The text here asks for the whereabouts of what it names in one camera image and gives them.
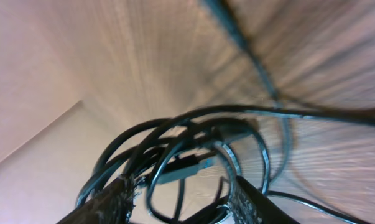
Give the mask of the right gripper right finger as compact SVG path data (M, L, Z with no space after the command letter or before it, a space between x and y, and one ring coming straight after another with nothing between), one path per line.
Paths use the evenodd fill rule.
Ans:
M245 178L237 176L228 207L237 224L299 224Z

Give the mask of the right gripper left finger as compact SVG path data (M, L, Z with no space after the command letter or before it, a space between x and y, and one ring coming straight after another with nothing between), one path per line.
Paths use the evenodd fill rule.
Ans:
M128 224L134 209L135 189L135 180L121 175L57 224Z

